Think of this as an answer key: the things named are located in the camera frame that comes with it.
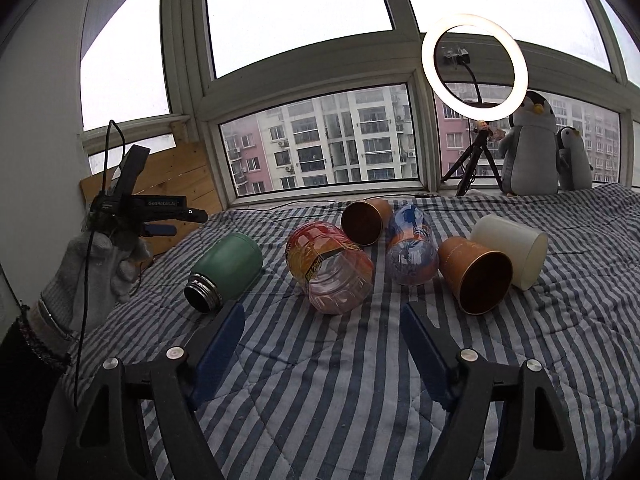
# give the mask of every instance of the wooden board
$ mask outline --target wooden board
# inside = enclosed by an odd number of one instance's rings
[[[107,186],[114,171],[115,168],[107,171]],[[87,204],[91,203],[101,187],[102,173],[80,181],[82,195]],[[209,215],[222,211],[222,204],[207,165],[206,150],[200,142],[180,144],[170,150],[149,155],[145,169],[136,181],[134,193],[184,195],[187,197],[188,205],[204,209]],[[148,238],[147,242],[154,256],[168,251],[186,235],[200,227],[200,224],[177,220],[157,223],[174,225],[178,232],[171,237]]]

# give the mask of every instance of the tripod leg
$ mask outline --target tripod leg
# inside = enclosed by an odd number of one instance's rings
[[[466,148],[466,150],[464,151],[464,153],[462,155],[460,155],[460,158],[456,161],[456,163],[451,167],[451,169],[449,171],[447,171],[447,173],[445,174],[445,176],[443,176],[440,181],[444,182],[446,180],[449,180],[451,178],[451,176],[456,173],[456,171],[458,170],[458,168],[460,168],[460,166],[462,166],[462,163],[468,158],[469,155],[471,155],[471,149],[473,148],[473,145],[468,146]]]
[[[498,171],[498,167],[495,165],[494,156],[491,154],[491,152],[486,146],[483,146],[482,150],[484,151],[484,156],[486,157],[486,160],[489,161],[489,166],[491,167],[491,171],[494,172],[495,179],[498,181],[498,187],[500,188],[500,191],[502,191],[502,179],[500,177],[500,172]]]
[[[458,184],[456,196],[463,196],[467,191],[469,191],[469,187],[471,186],[471,179],[474,176],[474,171],[476,170],[476,166],[478,165],[478,159],[480,159],[480,155],[482,153],[482,146],[478,144],[472,144],[471,148],[471,159],[466,165],[465,176],[462,177],[460,184]]]

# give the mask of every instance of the clear plastic bottle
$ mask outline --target clear plastic bottle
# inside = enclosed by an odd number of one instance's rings
[[[400,285],[422,285],[438,272],[427,215],[414,204],[405,205],[389,221],[385,272]]]
[[[371,259],[333,224],[298,227],[289,237],[285,256],[290,272],[323,314],[353,310],[371,292]]]

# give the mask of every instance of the metal screw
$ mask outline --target metal screw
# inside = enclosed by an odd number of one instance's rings
[[[462,357],[465,361],[469,361],[472,363],[473,361],[478,360],[478,353],[471,348],[465,348],[460,351],[460,357]]]
[[[166,356],[169,359],[180,359],[183,355],[184,355],[184,350],[179,346],[174,346],[172,348],[169,348],[166,351]]]
[[[113,370],[116,366],[118,366],[118,359],[115,357],[109,357],[102,363],[102,368],[105,370]]]
[[[540,361],[536,359],[529,359],[527,361],[527,368],[532,372],[539,372],[542,370],[542,364],[540,364]]]

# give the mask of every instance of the illuminated ring light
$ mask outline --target illuminated ring light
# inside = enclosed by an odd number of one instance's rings
[[[511,63],[513,63],[513,89],[511,89],[509,97],[495,107],[476,108],[463,103],[447,90],[440,80],[440,76],[438,76],[434,60],[436,45],[445,32],[460,25],[473,25],[492,34],[507,51]],[[473,14],[452,14],[431,26],[422,42],[422,65],[424,73],[436,95],[452,110],[476,121],[497,121],[513,114],[522,104],[529,86],[527,63],[524,61],[524,56],[515,40],[496,23]]]

